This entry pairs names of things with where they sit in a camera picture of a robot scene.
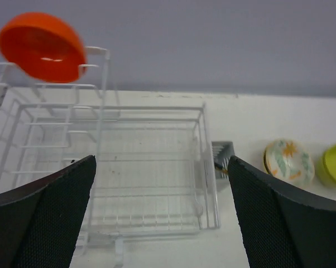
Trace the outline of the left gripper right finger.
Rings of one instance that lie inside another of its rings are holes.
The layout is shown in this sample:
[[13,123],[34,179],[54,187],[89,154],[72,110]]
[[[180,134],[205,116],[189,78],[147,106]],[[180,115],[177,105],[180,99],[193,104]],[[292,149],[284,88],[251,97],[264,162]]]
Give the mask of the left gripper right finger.
[[250,267],[336,267],[336,200],[236,156],[228,176]]

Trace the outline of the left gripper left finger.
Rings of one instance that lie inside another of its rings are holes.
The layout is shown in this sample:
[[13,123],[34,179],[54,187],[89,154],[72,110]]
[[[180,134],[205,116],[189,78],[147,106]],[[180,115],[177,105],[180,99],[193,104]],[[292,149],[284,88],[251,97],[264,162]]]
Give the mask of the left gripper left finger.
[[0,193],[0,267],[69,267],[96,174],[89,155]]

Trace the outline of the floral patterned yellow bowl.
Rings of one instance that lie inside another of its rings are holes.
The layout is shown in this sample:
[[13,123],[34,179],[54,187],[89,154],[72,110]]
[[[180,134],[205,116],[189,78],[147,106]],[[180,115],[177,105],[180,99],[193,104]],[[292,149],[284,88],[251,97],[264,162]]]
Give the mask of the floral patterned yellow bowl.
[[310,154],[298,142],[282,138],[265,149],[272,176],[302,189],[311,184],[315,166]]

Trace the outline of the blue patterned yellow bowl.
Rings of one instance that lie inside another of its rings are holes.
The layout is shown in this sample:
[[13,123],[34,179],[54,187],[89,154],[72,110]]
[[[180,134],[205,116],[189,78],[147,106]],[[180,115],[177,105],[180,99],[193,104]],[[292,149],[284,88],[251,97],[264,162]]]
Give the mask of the blue patterned yellow bowl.
[[272,175],[272,173],[269,170],[267,160],[266,160],[266,149],[263,152],[263,167],[265,168],[265,173],[266,174]]

